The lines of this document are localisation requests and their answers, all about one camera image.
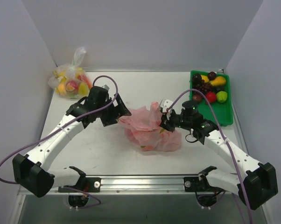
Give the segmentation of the yellow fake mango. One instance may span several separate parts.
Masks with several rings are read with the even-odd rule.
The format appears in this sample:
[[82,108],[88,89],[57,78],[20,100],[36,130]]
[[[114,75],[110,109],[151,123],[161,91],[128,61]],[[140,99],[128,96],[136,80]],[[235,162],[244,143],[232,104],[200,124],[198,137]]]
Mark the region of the yellow fake mango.
[[209,82],[209,78],[205,75],[201,75],[201,79],[204,81],[204,83],[208,83]]

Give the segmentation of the green fake custard apple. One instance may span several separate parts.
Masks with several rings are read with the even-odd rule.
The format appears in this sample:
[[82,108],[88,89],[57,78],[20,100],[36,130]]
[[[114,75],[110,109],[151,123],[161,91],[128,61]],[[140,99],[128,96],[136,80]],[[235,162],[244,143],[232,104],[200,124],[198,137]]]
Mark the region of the green fake custard apple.
[[225,103],[228,99],[228,93],[225,91],[219,91],[216,93],[216,97],[219,103]]

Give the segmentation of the dark purple fake plum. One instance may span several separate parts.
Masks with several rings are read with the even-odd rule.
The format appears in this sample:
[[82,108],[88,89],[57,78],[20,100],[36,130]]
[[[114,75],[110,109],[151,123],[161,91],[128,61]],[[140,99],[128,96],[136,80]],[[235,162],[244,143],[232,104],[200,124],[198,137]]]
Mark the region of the dark purple fake plum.
[[210,81],[212,81],[217,77],[217,73],[214,72],[214,71],[211,71],[211,72],[208,73],[207,77]]

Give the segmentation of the dark maroon fake fruit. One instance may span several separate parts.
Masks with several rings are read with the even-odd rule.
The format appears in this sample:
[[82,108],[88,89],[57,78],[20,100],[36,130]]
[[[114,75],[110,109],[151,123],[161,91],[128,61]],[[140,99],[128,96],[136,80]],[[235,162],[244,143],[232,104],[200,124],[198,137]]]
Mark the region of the dark maroon fake fruit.
[[200,94],[194,94],[193,96],[192,96],[192,100],[193,101],[196,101],[197,103],[200,103],[201,101],[202,101],[202,96],[200,95]]

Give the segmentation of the pink plastic bag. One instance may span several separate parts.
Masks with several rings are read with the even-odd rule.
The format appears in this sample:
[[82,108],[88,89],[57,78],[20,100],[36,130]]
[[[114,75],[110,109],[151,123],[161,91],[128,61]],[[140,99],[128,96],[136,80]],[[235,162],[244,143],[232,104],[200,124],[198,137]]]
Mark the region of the pink plastic bag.
[[148,110],[145,106],[131,109],[131,116],[118,119],[127,139],[141,151],[173,152],[180,149],[182,135],[160,127],[162,113],[159,103],[153,102]]

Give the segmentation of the dark fake grapes bunch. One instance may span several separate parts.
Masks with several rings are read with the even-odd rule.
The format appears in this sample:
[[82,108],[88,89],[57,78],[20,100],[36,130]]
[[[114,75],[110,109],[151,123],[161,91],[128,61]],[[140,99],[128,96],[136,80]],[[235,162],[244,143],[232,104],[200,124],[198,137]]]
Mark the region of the dark fake grapes bunch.
[[193,88],[200,91],[204,95],[206,95],[208,92],[212,92],[213,89],[212,85],[209,82],[205,83],[203,81],[200,83],[199,82],[194,83]]

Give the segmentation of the black fake fruit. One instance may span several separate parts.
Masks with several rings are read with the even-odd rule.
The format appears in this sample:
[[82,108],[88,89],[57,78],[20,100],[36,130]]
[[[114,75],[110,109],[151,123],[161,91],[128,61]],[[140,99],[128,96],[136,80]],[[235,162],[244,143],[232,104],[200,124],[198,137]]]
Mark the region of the black fake fruit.
[[225,87],[224,86],[218,86],[216,88],[216,92],[220,92],[220,91],[225,91]]

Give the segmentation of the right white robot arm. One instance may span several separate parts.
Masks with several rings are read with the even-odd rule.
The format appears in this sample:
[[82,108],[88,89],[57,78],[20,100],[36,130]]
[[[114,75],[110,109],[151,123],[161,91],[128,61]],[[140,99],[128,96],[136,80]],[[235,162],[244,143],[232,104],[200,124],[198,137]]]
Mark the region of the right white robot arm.
[[214,187],[234,193],[252,210],[256,210],[278,194],[276,170],[273,165],[269,162],[261,163],[236,146],[217,124],[205,119],[198,112],[196,102],[185,101],[180,114],[171,108],[172,104],[168,99],[161,101],[160,127],[170,132],[176,128],[189,131],[196,141],[213,150],[236,170],[236,173],[232,174],[209,166],[198,174],[200,189],[208,191]]

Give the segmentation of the red fake pomegranate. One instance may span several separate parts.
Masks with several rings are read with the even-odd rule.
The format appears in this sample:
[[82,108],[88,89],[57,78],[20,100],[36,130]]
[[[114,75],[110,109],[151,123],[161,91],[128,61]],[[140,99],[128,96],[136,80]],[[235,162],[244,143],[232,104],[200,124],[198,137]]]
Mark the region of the red fake pomegranate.
[[210,104],[215,103],[217,101],[217,96],[214,92],[210,91],[205,96]]

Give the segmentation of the orange yellow fake pear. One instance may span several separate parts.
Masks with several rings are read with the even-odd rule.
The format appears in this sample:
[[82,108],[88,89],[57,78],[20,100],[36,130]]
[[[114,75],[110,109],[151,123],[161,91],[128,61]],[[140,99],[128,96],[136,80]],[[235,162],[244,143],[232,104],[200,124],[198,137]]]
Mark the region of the orange yellow fake pear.
[[210,81],[210,85],[214,87],[224,86],[226,84],[226,79],[223,76],[217,76],[215,79]]

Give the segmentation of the aluminium front rail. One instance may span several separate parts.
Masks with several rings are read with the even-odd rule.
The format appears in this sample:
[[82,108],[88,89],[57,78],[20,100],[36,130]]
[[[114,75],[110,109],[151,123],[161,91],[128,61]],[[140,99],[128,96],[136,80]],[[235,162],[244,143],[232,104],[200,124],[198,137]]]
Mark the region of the aluminium front rail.
[[59,192],[103,191],[173,191],[173,192],[213,192],[228,191],[236,195],[246,192],[259,196],[266,189],[262,176],[250,173],[243,180],[236,174],[229,174],[218,169],[197,175],[124,175],[124,176],[91,176],[74,172],[71,174],[48,173],[17,175],[15,181],[37,197],[43,197],[52,189]]

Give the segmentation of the dark fake mangosteen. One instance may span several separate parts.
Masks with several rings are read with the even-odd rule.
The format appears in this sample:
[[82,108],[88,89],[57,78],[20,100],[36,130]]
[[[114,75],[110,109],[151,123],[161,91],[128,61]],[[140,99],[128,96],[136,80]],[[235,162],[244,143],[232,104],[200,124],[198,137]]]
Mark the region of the dark fake mangosteen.
[[193,84],[200,84],[202,82],[202,77],[199,73],[196,73],[191,78]]

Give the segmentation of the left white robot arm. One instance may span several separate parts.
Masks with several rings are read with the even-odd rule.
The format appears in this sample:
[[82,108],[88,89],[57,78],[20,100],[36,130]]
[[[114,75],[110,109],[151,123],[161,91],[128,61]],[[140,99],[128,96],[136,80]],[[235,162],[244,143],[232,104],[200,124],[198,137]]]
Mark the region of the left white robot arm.
[[71,105],[55,129],[25,155],[17,154],[13,160],[15,181],[40,198],[52,188],[70,187],[80,192],[88,186],[86,173],[75,166],[61,171],[49,171],[51,164],[64,147],[90,123],[100,119],[103,126],[117,124],[122,116],[131,116],[120,95],[109,97],[108,89],[94,86],[89,95]]

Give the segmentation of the clear bag of fruits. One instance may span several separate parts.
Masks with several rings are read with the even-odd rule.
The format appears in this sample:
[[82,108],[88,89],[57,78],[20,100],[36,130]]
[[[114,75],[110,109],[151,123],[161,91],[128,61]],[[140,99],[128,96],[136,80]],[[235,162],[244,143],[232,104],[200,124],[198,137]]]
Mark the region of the clear bag of fruits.
[[86,50],[78,48],[72,63],[66,63],[53,70],[48,80],[48,85],[56,94],[68,99],[80,99],[88,96],[92,83],[85,70],[80,66],[83,62]]

